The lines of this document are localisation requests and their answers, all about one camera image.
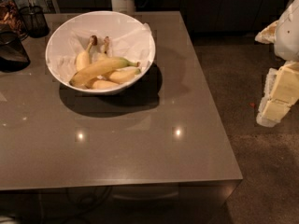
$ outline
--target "bowl rim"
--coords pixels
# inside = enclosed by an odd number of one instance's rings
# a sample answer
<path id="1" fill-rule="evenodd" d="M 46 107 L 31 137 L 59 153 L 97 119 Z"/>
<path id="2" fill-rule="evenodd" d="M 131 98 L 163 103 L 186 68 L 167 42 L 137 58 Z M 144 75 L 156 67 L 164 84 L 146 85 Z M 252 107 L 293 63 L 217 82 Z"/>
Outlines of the bowl rim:
<path id="1" fill-rule="evenodd" d="M 118 15 L 118 16 L 124 16 L 126 18 L 131 19 L 132 21 L 136 21 L 137 23 L 143 25 L 143 23 L 139 20 L 137 20 L 136 18 L 129 16 L 127 14 L 124 13 L 120 13 L 117 11 L 91 11 L 91 12 L 86 12 L 86 13 L 82 13 L 82 14 L 78 14 L 77 16 L 65 21 L 64 23 L 62 23 L 54 32 L 53 34 L 50 36 L 50 39 L 48 41 L 48 44 L 46 46 L 46 50 L 45 50 L 45 59 L 46 59 L 46 65 L 48 67 L 48 69 L 50 70 L 50 73 L 56 78 L 56 80 L 58 80 L 60 83 L 64 84 L 66 87 L 71 88 L 73 90 L 76 91 L 81 91 L 81 92 L 85 92 L 85 93 L 93 93 L 93 94 L 115 94 L 115 93 L 119 93 L 127 88 L 129 88 L 130 86 L 134 85 L 140 78 L 143 77 L 144 74 L 147 73 L 147 71 L 150 69 L 150 67 L 153 64 L 154 61 L 154 57 L 155 57 L 155 53 L 156 53 L 156 46 L 155 46 L 155 41 L 152 37 L 152 34 L 150 35 L 150 43 L 152 44 L 152 49 L 149 51 L 149 60 L 148 60 L 148 65 L 146 67 L 144 67 L 144 69 L 141 69 L 141 74 L 134 77 L 133 79 L 130 80 L 130 82 L 125 82 L 123 84 L 120 84 L 119 86 L 116 87 L 112 87 L 112 88 L 106 88 L 106 89 L 80 89 L 77 87 L 73 87 L 70 84 L 68 84 L 67 82 L 63 82 L 61 81 L 58 76 L 52 71 L 52 69 L 49 67 L 49 48 L 50 48 L 50 44 L 51 44 L 51 40 L 54 38 L 54 36 L 56 35 L 56 33 L 58 33 L 58 31 L 61 30 L 61 28 L 63 26 L 65 26 L 67 23 L 71 23 L 72 21 L 74 21 L 75 19 L 79 18 L 79 17 L 84 17 L 84 16 L 90 16 L 90 15 L 96 15 L 96 14 L 114 14 L 114 15 Z"/>

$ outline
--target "concrete floor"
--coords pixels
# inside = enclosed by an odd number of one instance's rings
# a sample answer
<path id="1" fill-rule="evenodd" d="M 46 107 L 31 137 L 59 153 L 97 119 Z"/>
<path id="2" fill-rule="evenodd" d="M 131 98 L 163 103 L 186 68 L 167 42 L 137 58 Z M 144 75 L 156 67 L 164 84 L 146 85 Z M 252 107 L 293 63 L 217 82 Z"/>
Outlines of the concrete floor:
<path id="1" fill-rule="evenodd" d="M 299 223 L 299 107 L 274 128 L 255 122 L 265 76 L 284 61 L 253 35 L 193 44 L 244 176 L 209 224 Z"/>

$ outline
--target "black cup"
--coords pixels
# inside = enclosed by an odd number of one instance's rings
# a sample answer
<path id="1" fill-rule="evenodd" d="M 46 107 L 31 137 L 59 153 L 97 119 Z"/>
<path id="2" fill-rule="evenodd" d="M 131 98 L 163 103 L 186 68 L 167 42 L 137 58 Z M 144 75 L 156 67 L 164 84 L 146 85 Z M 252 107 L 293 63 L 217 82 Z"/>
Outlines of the black cup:
<path id="1" fill-rule="evenodd" d="M 20 14 L 29 36 L 39 38 L 49 33 L 42 7 L 23 7 L 20 9 Z"/>
<path id="2" fill-rule="evenodd" d="M 18 35 L 11 31 L 0 31 L 0 71 L 18 71 L 29 64 L 30 59 Z"/>

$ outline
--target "white bowl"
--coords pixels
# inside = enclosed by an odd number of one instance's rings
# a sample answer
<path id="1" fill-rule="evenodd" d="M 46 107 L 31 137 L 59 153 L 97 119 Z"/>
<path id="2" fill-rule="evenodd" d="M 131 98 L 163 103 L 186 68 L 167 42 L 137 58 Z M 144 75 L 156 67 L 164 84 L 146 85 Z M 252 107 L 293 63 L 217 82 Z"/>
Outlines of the white bowl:
<path id="1" fill-rule="evenodd" d="M 77 72 L 75 59 L 88 43 L 90 35 L 111 39 L 110 56 L 122 56 L 140 62 L 141 73 L 119 86 L 101 90 L 80 89 L 68 81 Z M 150 69 L 155 56 L 155 42 L 147 24 L 128 15 L 113 11 L 94 11 L 78 15 L 62 24 L 50 37 L 46 47 L 46 63 L 52 75 L 65 86 L 76 91 L 110 95 L 132 86 Z"/>

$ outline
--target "gray countertop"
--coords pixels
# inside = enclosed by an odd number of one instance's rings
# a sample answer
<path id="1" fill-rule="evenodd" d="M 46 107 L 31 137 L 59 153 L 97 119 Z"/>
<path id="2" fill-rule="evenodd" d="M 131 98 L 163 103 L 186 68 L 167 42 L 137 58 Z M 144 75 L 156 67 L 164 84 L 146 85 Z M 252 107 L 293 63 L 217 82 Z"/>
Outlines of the gray countertop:
<path id="1" fill-rule="evenodd" d="M 76 14 L 49 14 L 53 32 Z M 136 13 L 156 41 L 149 73 L 114 96 L 61 85 L 50 34 L 22 43 L 31 64 L 0 72 L 0 189 L 242 179 L 178 12 Z"/>

